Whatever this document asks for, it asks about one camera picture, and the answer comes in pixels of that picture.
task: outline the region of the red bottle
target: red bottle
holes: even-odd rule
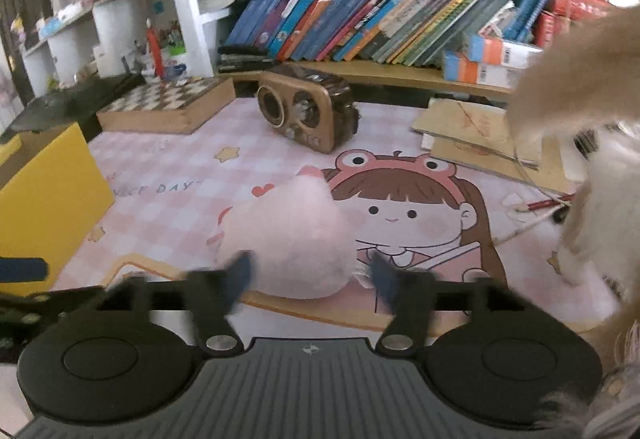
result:
[[[151,19],[146,20],[146,40],[149,42],[149,51],[154,58],[156,65],[156,76],[164,78],[164,67],[162,66],[162,50],[154,28],[151,27]]]

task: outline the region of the star print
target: star print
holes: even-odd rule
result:
[[[106,233],[107,232],[104,231],[104,228],[98,226],[89,232],[89,235],[87,235],[87,240],[91,242],[98,242],[106,235]]]
[[[556,272],[556,275],[561,275],[561,273],[560,273],[560,263],[558,262],[558,254],[555,251],[551,252],[551,257],[546,259],[546,262],[548,262],[549,265],[551,265],[551,267]]]
[[[221,163],[229,161],[229,159],[235,159],[240,157],[240,148],[238,146],[225,146],[220,152],[215,155],[215,159],[218,159]]]

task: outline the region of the wooden shelf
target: wooden shelf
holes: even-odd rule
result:
[[[441,71],[433,68],[384,65],[367,60],[354,60],[351,62],[303,61],[300,62],[300,65],[340,75],[354,84],[392,85],[443,92],[468,93],[485,96],[491,100],[501,102],[508,101],[511,95],[511,90],[502,87],[450,82],[442,78]],[[220,76],[230,76],[237,81],[257,80],[259,75],[260,71],[220,74]]]

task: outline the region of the cardboard box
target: cardboard box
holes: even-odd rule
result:
[[[472,62],[462,53],[447,51],[444,55],[444,79],[468,84],[489,85],[513,89],[520,78],[520,69],[504,65]]]
[[[462,51],[472,62],[526,69],[542,49],[535,45],[475,34],[465,36]]]
[[[147,84],[98,112],[104,130],[191,134],[236,98],[231,78]]]
[[[46,280],[0,283],[0,292],[50,289],[113,202],[78,124],[23,132],[0,147],[0,256],[49,264]]]

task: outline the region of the cat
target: cat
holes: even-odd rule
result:
[[[620,311],[585,335],[610,370],[624,342],[618,337],[640,320],[640,141],[601,127],[640,123],[640,8],[615,10],[555,38],[520,77],[507,119],[516,142],[598,129],[558,259],[571,283],[582,281],[591,262],[619,286]]]

